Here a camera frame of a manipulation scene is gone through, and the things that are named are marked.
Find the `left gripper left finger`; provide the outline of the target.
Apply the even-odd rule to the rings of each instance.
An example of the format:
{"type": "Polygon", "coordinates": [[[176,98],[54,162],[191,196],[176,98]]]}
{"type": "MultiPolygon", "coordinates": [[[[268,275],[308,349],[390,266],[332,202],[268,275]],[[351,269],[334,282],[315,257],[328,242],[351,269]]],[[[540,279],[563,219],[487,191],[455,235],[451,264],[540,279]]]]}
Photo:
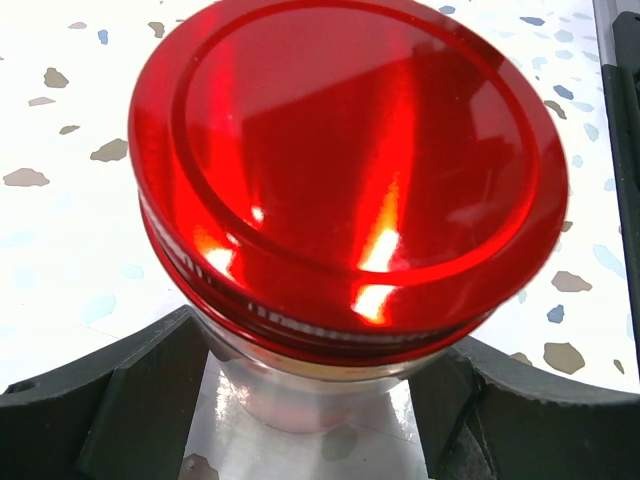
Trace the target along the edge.
{"type": "Polygon", "coordinates": [[[4,479],[176,479],[208,356],[188,306],[1,395],[4,479]]]}

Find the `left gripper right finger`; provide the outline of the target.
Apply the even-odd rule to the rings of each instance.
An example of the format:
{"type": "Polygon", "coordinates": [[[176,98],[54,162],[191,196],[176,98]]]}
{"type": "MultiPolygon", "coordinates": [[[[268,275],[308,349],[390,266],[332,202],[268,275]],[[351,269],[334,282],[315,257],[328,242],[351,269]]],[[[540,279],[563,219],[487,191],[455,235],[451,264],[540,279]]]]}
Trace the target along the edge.
{"type": "Polygon", "coordinates": [[[639,397],[466,338],[409,380],[433,479],[636,479],[639,397]]]}

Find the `clear plastic jar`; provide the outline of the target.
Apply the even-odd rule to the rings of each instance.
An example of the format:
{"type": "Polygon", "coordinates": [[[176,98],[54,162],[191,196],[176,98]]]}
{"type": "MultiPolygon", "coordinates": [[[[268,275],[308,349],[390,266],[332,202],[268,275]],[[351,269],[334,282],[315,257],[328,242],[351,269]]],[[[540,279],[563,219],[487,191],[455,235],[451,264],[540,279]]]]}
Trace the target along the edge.
{"type": "Polygon", "coordinates": [[[344,423],[441,356],[373,367],[330,366],[271,352],[200,315],[196,325],[243,408],[290,433],[316,433],[344,423]]]}

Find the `red jar lid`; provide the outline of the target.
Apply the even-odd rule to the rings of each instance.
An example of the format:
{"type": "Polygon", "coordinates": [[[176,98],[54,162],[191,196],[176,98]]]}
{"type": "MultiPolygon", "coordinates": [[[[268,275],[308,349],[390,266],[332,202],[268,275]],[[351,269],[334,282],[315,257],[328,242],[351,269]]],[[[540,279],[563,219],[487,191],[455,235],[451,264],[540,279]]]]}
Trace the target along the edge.
{"type": "Polygon", "coordinates": [[[144,226],[216,326],[308,362],[446,348],[541,269],[566,160],[531,84],[414,1],[219,1],[129,111],[144,226]]]}

